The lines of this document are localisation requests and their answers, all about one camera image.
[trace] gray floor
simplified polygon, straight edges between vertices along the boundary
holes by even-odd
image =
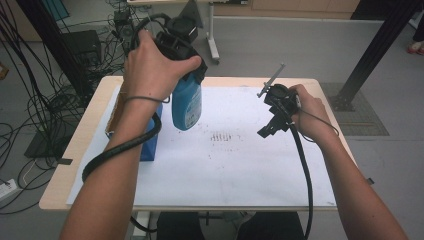
[[[270,77],[284,61],[287,67],[282,77],[345,82],[380,25],[356,21],[216,18],[220,64],[215,65],[209,59],[204,33],[195,47],[207,60],[208,76]],[[424,235],[424,190],[420,187],[424,172],[424,128],[420,125],[424,118],[424,56],[405,52],[413,33],[410,26],[405,27],[361,89],[390,136],[347,137],[347,140],[359,168],[366,177],[374,179],[374,189],[409,237],[421,239]],[[40,44],[31,46],[42,52]],[[0,60],[12,66],[2,47],[0,54]],[[47,89],[42,80],[40,85]],[[15,127],[22,123],[28,117],[24,111],[27,96],[16,71],[11,69],[9,76],[0,81],[0,122]],[[22,130],[8,163],[0,169],[2,179],[16,178],[28,162],[23,152],[34,132],[34,128]],[[0,212],[28,206],[42,192],[43,188],[25,192],[24,197]],[[306,223],[307,214],[300,215]],[[56,239],[65,217],[66,213],[42,211],[38,206],[18,214],[0,215],[0,239]],[[211,240],[233,239],[235,234],[233,224],[223,220],[212,220],[209,226],[202,220],[202,227]],[[345,238],[336,212],[315,213],[310,239]]]

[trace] desk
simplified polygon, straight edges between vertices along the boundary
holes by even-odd
[[[209,2],[209,29],[207,32],[207,40],[209,49],[211,51],[212,59],[219,63],[219,53],[216,47],[215,39],[213,37],[213,2],[225,2],[227,0],[199,0],[197,2]],[[166,4],[166,3],[187,3],[187,0],[127,0],[129,5],[140,6],[140,5],[153,5],[153,4]]]
[[[206,89],[206,87],[219,87],[219,86],[227,86],[227,87],[241,87],[241,86],[254,86],[254,87],[262,87],[263,86],[263,82],[267,81],[267,78],[225,78],[225,77],[207,77],[205,78],[205,80],[202,83],[202,86],[204,87],[204,89]],[[332,113],[332,111],[330,110],[330,106],[328,105],[328,102],[326,101],[324,94],[321,90],[321,87],[319,86],[318,82],[316,80],[313,79],[284,79],[284,78],[278,78],[276,81],[276,83],[282,83],[286,86],[292,86],[295,84],[303,84],[305,85],[305,87],[307,88],[307,90],[314,95],[315,97],[320,97],[321,99],[323,99],[323,103],[325,104],[326,108],[327,108],[327,112],[328,115],[330,117],[331,123],[333,126],[335,126],[337,129],[340,128],[335,120],[335,117]],[[120,76],[109,76],[109,77],[105,77],[104,79],[102,79],[102,81],[100,82],[97,91],[95,92],[83,118],[81,119],[81,122],[77,128],[77,130],[75,131],[75,134],[73,136],[73,138],[71,139],[71,142],[68,145],[68,148],[66,149],[63,158],[67,158],[67,159],[72,159],[72,164],[71,165],[59,165],[43,195],[43,197],[40,200],[40,207],[42,209],[46,209],[46,210],[67,210],[70,208],[70,205],[67,205],[67,198],[69,196],[69,193],[71,191],[72,185],[74,183],[75,178],[77,177],[78,179],[81,178],[80,175],[77,174],[81,159],[84,156],[84,153],[86,152],[86,150],[88,149],[93,136],[95,135],[96,132],[96,128],[99,125],[99,122],[101,121],[102,117],[104,117],[104,112],[108,107],[108,104],[110,104],[110,100],[111,100],[111,96],[113,94],[113,92],[115,91],[115,89],[117,89],[117,87],[120,86],[120,84],[122,83],[122,77]],[[262,99],[258,99],[258,102],[261,102],[261,104],[265,105],[264,103],[262,103]],[[257,130],[259,130],[260,128],[262,128],[262,125],[258,125],[257,126]],[[274,137],[276,137],[277,135],[284,135],[284,133],[282,131],[278,132],[275,136],[270,136],[268,137],[269,139],[272,139]],[[346,140],[344,138],[344,136],[341,134],[340,138],[344,144],[344,146],[346,147],[347,151],[349,152],[349,154],[351,155],[351,152],[348,148],[348,145],[346,143]],[[308,156],[306,155],[308,164],[311,164],[311,161],[313,161],[312,158],[316,158],[318,156]],[[299,162],[298,157],[294,157],[296,162]],[[324,162],[318,162],[317,164],[320,164],[321,167],[324,165]],[[310,165],[310,170],[311,170],[311,175],[313,175],[313,169],[314,167],[312,167]],[[284,172],[284,170],[281,170],[282,174],[287,175],[287,172]],[[300,177],[300,179],[303,178],[303,172],[300,171],[300,173],[298,174]],[[257,176],[258,179],[263,178],[263,176],[258,175]],[[306,189],[306,183],[303,180],[299,180],[299,184],[300,186],[305,186]],[[198,186],[197,189],[199,189],[199,191],[203,191],[203,192],[208,192],[208,189],[205,189],[205,186],[207,186],[207,183],[192,183],[190,184],[190,187],[192,188],[196,188],[197,185]],[[252,195],[252,198],[254,199],[260,199],[260,196],[262,193],[262,189],[256,189],[257,192],[255,193],[255,195]],[[282,191],[280,190],[280,187],[278,187],[278,189],[273,189],[273,191],[275,191],[276,193]],[[316,196],[316,200],[319,200],[319,195],[321,194],[320,191],[322,189],[320,189],[320,186],[315,187],[314,189],[314,196]],[[331,193],[325,193],[327,196],[325,197],[333,197],[332,196],[332,192]],[[192,196],[181,196],[183,198],[183,202],[184,201],[190,201],[190,198]],[[250,203],[234,203],[228,199],[225,199],[226,201],[228,200],[230,202],[230,205],[225,205],[222,203],[213,203],[211,202],[209,205],[185,205],[185,206],[179,206],[178,204],[172,204],[169,203],[169,205],[164,206],[151,206],[151,205],[143,205],[143,206],[135,206],[134,210],[198,210],[198,211],[203,211],[203,210],[292,210],[292,211],[297,211],[297,210],[307,210],[307,196],[306,194],[304,194],[304,196],[301,196],[302,199],[302,203],[298,203],[297,206],[284,206],[284,205],[273,205],[273,206],[265,206],[265,205],[255,205],[255,204],[250,204]],[[336,210],[336,206],[335,206],[335,202],[330,202],[330,203],[316,203],[315,204],[315,209],[317,210]]]

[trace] table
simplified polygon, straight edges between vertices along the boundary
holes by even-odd
[[[213,36],[213,13],[214,2],[226,2],[227,0],[199,0],[197,2],[209,2],[209,29],[207,32],[207,40],[211,51],[212,59],[219,63],[219,53],[216,47],[215,38]],[[127,0],[129,5],[152,5],[152,4],[167,4],[167,3],[187,3],[187,0]]]
[[[229,77],[207,77],[202,83],[204,89],[207,87],[241,87],[241,86],[254,86],[254,87],[262,87],[263,82],[267,81],[267,78],[229,78]],[[102,79],[100,82],[97,91],[95,92],[81,122],[75,131],[74,136],[72,137],[68,148],[66,149],[63,158],[64,159],[72,159],[72,164],[70,165],[59,165],[47,186],[41,200],[40,207],[45,210],[67,210],[70,208],[70,205],[67,204],[67,199],[69,193],[71,192],[73,183],[75,178],[80,178],[77,175],[78,168],[82,158],[84,157],[85,152],[89,148],[89,145],[92,141],[92,138],[95,136],[96,128],[99,125],[102,117],[104,117],[104,112],[108,108],[108,104],[110,104],[111,96],[113,95],[114,89],[117,89],[122,83],[121,76],[108,76]],[[307,90],[314,96],[320,97],[323,99],[323,103],[327,108],[328,115],[330,117],[331,123],[337,129],[340,128],[337,124],[337,121],[334,117],[334,114],[331,111],[328,102],[326,101],[324,94],[319,86],[318,82],[314,79],[285,79],[285,78],[277,78],[275,83],[282,83],[286,86],[292,86],[295,84],[304,84]],[[345,148],[348,153],[352,156],[350,149],[346,143],[346,140],[342,134],[340,134],[341,141],[343,142]],[[203,183],[199,183],[199,191],[205,191]],[[315,194],[319,194],[319,189],[314,190]],[[306,204],[306,196],[305,202],[303,204],[299,204],[299,206],[253,206],[238,203],[231,203],[230,205],[223,205],[221,203],[215,204],[213,202],[208,203],[207,205],[186,205],[186,206],[178,206],[175,204],[169,204],[167,206],[134,206],[134,210],[140,211],[153,211],[153,210],[197,210],[197,211],[213,211],[213,210],[307,210]],[[330,204],[315,204],[315,209],[318,210],[336,210],[335,202]]]

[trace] forearm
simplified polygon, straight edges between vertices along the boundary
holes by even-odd
[[[141,104],[136,108],[140,110],[138,113],[124,111],[106,149],[144,133],[152,110],[143,107],[153,108],[150,105]],[[125,236],[134,202],[140,149],[141,146],[125,151],[92,172],[72,206],[62,231],[63,239]]]
[[[320,148],[349,239],[406,239],[386,205],[354,164],[340,139],[330,134]]]

